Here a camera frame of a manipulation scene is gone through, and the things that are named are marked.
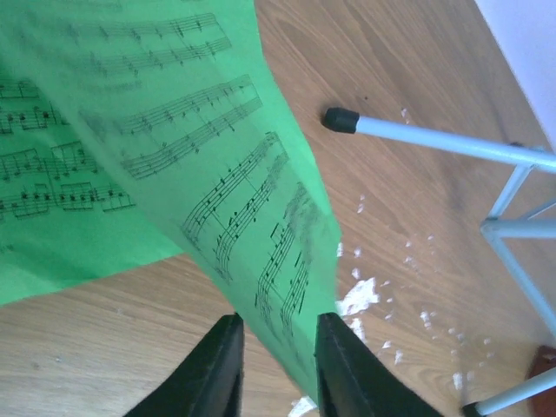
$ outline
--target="wooden table surface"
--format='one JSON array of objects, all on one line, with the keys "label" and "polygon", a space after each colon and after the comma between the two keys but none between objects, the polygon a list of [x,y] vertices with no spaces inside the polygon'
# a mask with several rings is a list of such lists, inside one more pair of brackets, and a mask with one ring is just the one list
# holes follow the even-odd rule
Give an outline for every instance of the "wooden table surface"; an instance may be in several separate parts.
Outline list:
[{"label": "wooden table surface", "polygon": [[[341,223],[339,297],[354,285],[353,268],[390,281],[361,316],[369,348],[446,416],[523,381],[548,332],[479,233],[511,168],[319,123],[323,109],[341,105],[547,146],[473,0],[260,0],[257,12],[268,63]],[[548,175],[532,175],[510,212],[554,191]],[[554,246],[512,248],[554,300]],[[123,415],[232,311],[186,255],[3,307],[0,415]],[[287,415],[300,393],[250,332],[245,360],[242,415]],[[496,415],[528,413],[521,404]]]}]

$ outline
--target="white debris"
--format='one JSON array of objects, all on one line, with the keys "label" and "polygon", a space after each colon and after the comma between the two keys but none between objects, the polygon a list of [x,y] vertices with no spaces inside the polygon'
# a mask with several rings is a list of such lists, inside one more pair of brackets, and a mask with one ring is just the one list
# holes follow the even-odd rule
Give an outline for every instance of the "white debris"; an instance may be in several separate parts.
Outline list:
[{"label": "white debris", "polygon": [[398,365],[403,358],[403,352],[400,350],[396,350],[396,357],[394,358],[394,365]]},{"label": "white debris", "polygon": [[460,391],[463,388],[463,375],[461,372],[456,372],[453,375],[453,386]]},{"label": "white debris", "polygon": [[431,319],[428,316],[427,311],[421,311],[420,312],[420,319],[423,320],[423,323],[425,324],[425,328],[430,328],[432,326]]},{"label": "white debris", "polygon": [[340,316],[357,314],[369,308],[371,304],[378,303],[381,296],[375,293],[375,287],[374,277],[366,281],[358,281],[342,301],[336,302]]},{"label": "white debris", "polygon": [[292,404],[294,408],[289,412],[288,417],[301,417],[311,410],[316,409],[316,404],[309,397],[302,397],[299,401]]},{"label": "white debris", "polygon": [[359,339],[363,341],[363,343],[367,343],[367,339],[365,338],[365,329],[363,328],[361,319],[354,318],[354,320],[349,325],[349,328],[354,331],[355,335],[359,337]]}]

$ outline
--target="red object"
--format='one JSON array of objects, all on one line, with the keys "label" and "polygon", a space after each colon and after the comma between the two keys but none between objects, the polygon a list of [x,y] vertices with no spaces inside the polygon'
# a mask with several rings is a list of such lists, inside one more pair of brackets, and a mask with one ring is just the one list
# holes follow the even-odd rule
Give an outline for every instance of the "red object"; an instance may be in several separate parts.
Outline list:
[{"label": "red object", "polygon": [[[533,378],[554,367],[556,367],[556,348],[541,346],[537,350],[537,355],[529,370],[528,378]],[[533,417],[556,416],[556,387],[530,398],[529,407]]]}]

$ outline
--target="drying rack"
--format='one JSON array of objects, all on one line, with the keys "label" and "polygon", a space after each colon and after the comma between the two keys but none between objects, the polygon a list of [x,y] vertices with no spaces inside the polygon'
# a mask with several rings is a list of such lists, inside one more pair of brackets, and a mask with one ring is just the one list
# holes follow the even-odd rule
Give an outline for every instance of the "drying rack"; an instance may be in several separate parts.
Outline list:
[{"label": "drying rack", "polygon": [[[485,221],[480,224],[480,231],[496,255],[504,262],[507,270],[544,320],[552,335],[556,336],[556,313],[503,241],[508,238],[555,239],[556,220],[535,219],[535,217],[556,206],[556,198],[516,219],[500,218],[531,171],[537,169],[556,174],[556,155],[553,152],[543,149],[528,149],[518,143],[505,145],[470,136],[388,122],[361,116],[354,111],[340,108],[328,109],[322,124],[336,132],[362,133],[514,165],[515,170],[506,186],[502,189]],[[552,387],[556,387],[556,368],[492,398],[465,406],[463,408],[464,415],[466,417],[486,416]]]}]

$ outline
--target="black rubber cap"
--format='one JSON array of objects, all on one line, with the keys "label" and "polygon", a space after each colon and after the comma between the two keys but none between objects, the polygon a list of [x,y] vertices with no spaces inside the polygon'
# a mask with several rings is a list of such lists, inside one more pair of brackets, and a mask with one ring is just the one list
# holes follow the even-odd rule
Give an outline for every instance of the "black rubber cap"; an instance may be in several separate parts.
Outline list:
[{"label": "black rubber cap", "polygon": [[358,121],[359,113],[340,107],[333,107],[327,110],[326,115],[322,119],[322,125],[334,132],[355,133]]},{"label": "black rubber cap", "polygon": [[483,414],[479,414],[479,412],[477,411],[477,407],[476,407],[477,403],[474,402],[472,404],[467,404],[466,406],[464,406],[461,411],[463,412],[463,415],[465,415],[465,417],[486,417]]}]

